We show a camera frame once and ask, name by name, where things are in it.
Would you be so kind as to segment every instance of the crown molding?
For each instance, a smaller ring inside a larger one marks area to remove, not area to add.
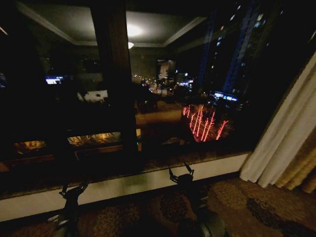
[[[37,14],[35,11],[33,11],[31,8],[26,6],[25,4],[17,1],[16,6],[18,10],[26,15],[27,17],[31,18],[32,20],[36,21],[40,25],[44,26],[45,28],[51,30],[55,34],[59,35],[61,38],[69,41],[70,43],[75,44],[75,41],[73,38],[71,38],[69,35],[67,35],[65,32],[58,29],[55,25],[51,24],[49,21],[47,21],[45,18]]]
[[[163,44],[162,43],[134,43],[134,47],[159,48],[159,47],[163,47]]]
[[[96,41],[76,41],[72,37],[70,37],[65,32],[61,31],[58,27],[47,21],[44,17],[33,11],[31,8],[26,6],[21,2],[16,2],[17,9],[24,14],[25,16],[31,18],[32,20],[36,21],[40,25],[44,26],[45,28],[49,29],[50,31],[54,32],[55,34],[59,35],[61,38],[69,41],[74,45],[86,45],[86,46],[97,46]],[[184,35],[186,32],[200,24],[206,19],[206,17],[196,17],[183,28],[178,30],[173,36],[167,39],[163,44],[161,43],[134,43],[134,47],[166,47],[170,43],[174,42],[176,39]]]
[[[163,47],[166,47],[168,44],[174,42],[176,39],[184,35],[189,30],[193,29],[195,26],[200,24],[201,22],[205,21],[207,17],[196,17],[191,22],[189,22],[187,25],[185,25],[183,28],[178,30],[173,36],[171,36],[169,39],[163,43]]]

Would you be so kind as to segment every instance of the lit window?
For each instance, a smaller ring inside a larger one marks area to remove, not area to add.
[[[257,21],[261,21],[262,17],[263,17],[263,13],[262,13],[262,14],[259,14],[259,15],[258,15],[258,18],[257,18]]]
[[[261,24],[261,22],[260,22],[260,21],[256,22],[256,24],[255,24],[254,28],[258,28],[258,27],[260,26],[260,24]]]

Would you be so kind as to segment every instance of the blue light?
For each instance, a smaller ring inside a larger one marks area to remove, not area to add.
[[[258,22],[256,22],[256,24],[255,24],[254,28],[258,28],[260,25],[261,25],[261,22],[260,22],[260,21],[258,21]]]

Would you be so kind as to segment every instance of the beige curtain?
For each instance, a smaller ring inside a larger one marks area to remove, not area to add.
[[[289,190],[302,185],[302,190],[312,193],[316,188],[316,173],[311,172],[316,167],[316,129],[308,136],[303,146],[290,165],[277,180],[276,186]]]

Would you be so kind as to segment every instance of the wall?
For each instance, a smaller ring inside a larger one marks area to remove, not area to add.
[[[241,169],[248,154],[211,160],[191,165],[195,170],[194,180],[236,172]],[[185,166],[172,169],[175,175],[188,173]],[[79,197],[79,204],[115,198],[174,185],[169,179],[168,169],[139,175],[121,177],[90,184]],[[53,190],[37,194],[0,200],[0,221],[35,215],[63,208],[65,200]]]

